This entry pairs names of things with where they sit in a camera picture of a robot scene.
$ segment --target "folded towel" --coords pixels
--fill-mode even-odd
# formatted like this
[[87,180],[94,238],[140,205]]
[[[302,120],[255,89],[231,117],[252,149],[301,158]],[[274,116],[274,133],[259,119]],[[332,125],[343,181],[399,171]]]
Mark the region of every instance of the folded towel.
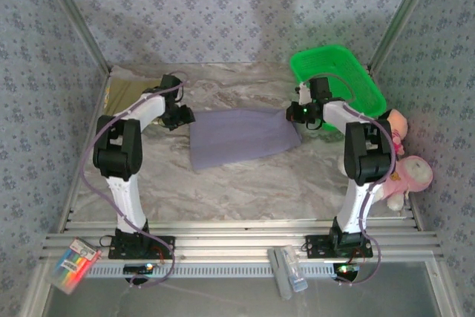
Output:
[[284,109],[201,111],[194,116],[190,156],[196,170],[278,154],[301,144]]

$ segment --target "pink stuffed toy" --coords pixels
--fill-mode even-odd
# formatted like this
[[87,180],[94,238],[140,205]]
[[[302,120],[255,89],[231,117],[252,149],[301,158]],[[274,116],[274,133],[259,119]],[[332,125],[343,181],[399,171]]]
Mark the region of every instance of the pink stuffed toy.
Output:
[[387,198],[387,206],[400,211],[409,192],[420,192],[432,182],[433,173],[429,164],[417,156],[396,161],[396,170],[375,193],[373,203]]

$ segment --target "marble surface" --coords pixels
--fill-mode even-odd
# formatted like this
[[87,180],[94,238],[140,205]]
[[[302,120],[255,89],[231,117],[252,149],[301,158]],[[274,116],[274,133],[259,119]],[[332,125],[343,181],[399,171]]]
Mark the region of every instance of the marble surface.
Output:
[[[286,108],[295,82],[287,65],[213,64],[134,66],[135,74],[160,78],[174,70],[189,75],[184,103],[194,110],[222,108]],[[143,165],[139,188],[144,212],[156,220],[333,219],[343,204],[347,178],[338,170],[343,136],[338,132],[303,135],[300,147],[257,160],[193,171],[189,160],[189,128],[175,131],[151,124],[142,133]],[[111,194],[90,163],[87,177]],[[370,215],[399,216],[385,202]],[[70,218],[113,221],[111,207],[83,185]]]

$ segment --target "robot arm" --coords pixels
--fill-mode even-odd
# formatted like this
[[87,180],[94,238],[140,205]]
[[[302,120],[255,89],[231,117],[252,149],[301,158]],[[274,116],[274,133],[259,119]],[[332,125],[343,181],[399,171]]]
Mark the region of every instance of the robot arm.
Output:
[[[328,236],[317,236],[312,245],[322,258],[347,257],[355,248],[365,248],[369,243],[361,233],[359,221],[362,220],[363,229],[366,229],[374,194],[381,186],[374,183],[390,169],[390,143],[378,127],[361,118],[358,112],[349,110],[344,100],[333,98],[327,78],[311,79],[309,88],[303,84],[296,91],[300,100],[292,102],[287,109],[288,120],[305,123],[307,127],[316,122],[328,122],[345,135],[344,167],[350,180],[344,204]],[[388,121],[378,120],[378,123],[391,132]],[[365,249],[365,253],[365,256],[372,256],[370,248]]]
[[[101,116],[97,121],[97,131],[101,130],[113,118],[127,113],[111,126],[94,145],[93,162],[105,177],[114,198],[114,202],[125,217],[142,231],[148,232],[146,216],[140,203],[138,189],[138,171],[142,165],[142,130],[156,118],[170,131],[194,122],[194,115],[186,105],[178,105],[179,89],[166,94],[148,98],[154,93],[170,90],[181,84],[172,75],[165,75],[160,86],[145,90],[142,96],[129,108],[115,116]],[[117,215],[117,228],[111,243],[114,246],[109,258],[115,258],[115,251],[121,250],[125,255],[118,258],[140,258],[145,256],[151,246],[151,240],[137,233],[127,224],[121,215]]]
[[[143,97],[149,95],[150,94],[142,94],[142,96],[140,96],[137,101],[140,101]],[[124,112],[127,113],[131,110],[133,106],[134,105],[131,105],[124,111],[115,114],[115,116],[118,116]],[[138,128],[140,128],[141,132],[144,128],[147,127],[147,125],[152,122],[152,120],[164,115],[165,109],[165,97],[154,97],[144,102],[135,111],[132,111],[127,114],[125,117],[123,117],[123,120],[125,122],[128,122],[130,120],[130,122],[128,123],[134,123],[135,125],[137,125],[138,121]],[[137,151],[131,152],[131,155],[142,156],[141,153]],[[112,191],[112,197],[114,198],[114,202],[119,207],[119,209],[125,214],[125,216],[130,220],[130,222],[133,223],[133,225],[138,227],[144,227],[147,218],[143,213],[142,204],[140,203],[138,173],[136,173],[135,170],[134,172],[135,173],[131,174],[128,179],[124,178],[123,175],[121,177],[117,177],[113,176],[112,174],[109,174],[105,177],[105,180],[107,181],[107,184],[109,185],[109,188]],[[129,226],[124,221],[124,218],[120,215],[117,215],[117,228],[121,232],[130,234],[135,233],[135,230],[131,226]]]

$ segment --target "green plastic basket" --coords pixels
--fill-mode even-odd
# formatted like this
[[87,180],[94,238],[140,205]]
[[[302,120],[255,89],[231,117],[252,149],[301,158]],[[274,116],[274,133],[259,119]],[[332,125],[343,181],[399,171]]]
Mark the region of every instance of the green plastic basket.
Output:
[[[297,84],[320,73],[333,73],[345,79],[355,92],[350,106],[369,117],[378,117],[386,111],[386,99],[354,55],[343,46],[329,45],[296,53],[290,67]],[[336,78],[328,77],[334,97],[350,99],[347,86]],[[324,123],[324,130],[333,131],[333,125]]]

